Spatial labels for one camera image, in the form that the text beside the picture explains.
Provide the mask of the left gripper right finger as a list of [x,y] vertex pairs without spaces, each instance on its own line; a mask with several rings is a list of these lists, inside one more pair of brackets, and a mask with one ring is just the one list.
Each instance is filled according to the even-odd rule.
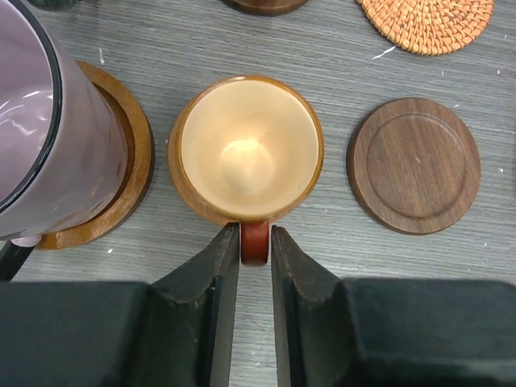
[[361,386],[346,291],[284,227],[271,230],[277,383]]

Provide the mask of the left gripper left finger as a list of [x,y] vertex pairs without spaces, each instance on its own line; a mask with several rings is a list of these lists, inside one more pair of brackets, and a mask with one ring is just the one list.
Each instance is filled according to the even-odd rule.
[[239,225],[153,284],[145,386],[227,386],[239,277]]

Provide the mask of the small orange cup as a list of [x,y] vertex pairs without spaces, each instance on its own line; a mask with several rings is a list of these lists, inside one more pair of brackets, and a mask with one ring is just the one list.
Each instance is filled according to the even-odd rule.
[[186,184],[239,224],[241,262],[265,265],[271,223],[309,196],[323,168],[323,129],[313,107],[281,81],[240,75],[210,85],[179,116]]

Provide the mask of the orange wooden coaster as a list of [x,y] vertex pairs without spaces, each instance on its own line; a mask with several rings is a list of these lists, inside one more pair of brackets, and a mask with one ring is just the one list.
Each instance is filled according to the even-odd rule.
[[202,200],[200,200],[195,192],[186,184],[186,179],[181,173],[180,164],[178,161],[178,150],[176,140],[179,139],[179,126],[181,123],[181,116],[179,116],[172,126],[169,134],[167,144],[167,162],[169,167],[169,174],[171,180],[178,192],[178,195],[185,202],[185,204],[201,217],[224,226],[227,223],[233,223],[235,220],[228,218],[223,214],[219,214],[209,208]]

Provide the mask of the purple transparent cup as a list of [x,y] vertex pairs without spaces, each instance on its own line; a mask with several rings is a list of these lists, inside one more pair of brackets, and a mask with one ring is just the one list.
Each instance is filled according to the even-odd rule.
[[46,234],[87,223],[127,171],[123,126],[20,1],[1,4],[1,278]]

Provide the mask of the dark brown wooden coaster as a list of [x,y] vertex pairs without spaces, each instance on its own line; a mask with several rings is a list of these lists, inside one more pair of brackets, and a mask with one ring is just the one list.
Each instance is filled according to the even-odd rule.
[[260,16],[279,16],[295,11],[308,0],[223,0],[235,10]]

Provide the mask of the light woven coaster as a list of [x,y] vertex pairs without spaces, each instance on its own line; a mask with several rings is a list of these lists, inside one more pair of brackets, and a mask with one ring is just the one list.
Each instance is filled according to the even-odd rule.
[[399,48],[423,56],[452,53],[487,27],[494,0],[361,0],[369,22]]

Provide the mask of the grey mug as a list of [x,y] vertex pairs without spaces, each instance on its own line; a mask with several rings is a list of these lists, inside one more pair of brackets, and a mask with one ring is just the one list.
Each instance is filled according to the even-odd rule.
[[30,3],[41,10],[49,12],[60,12],[73,8],[78,0],[31,0]]

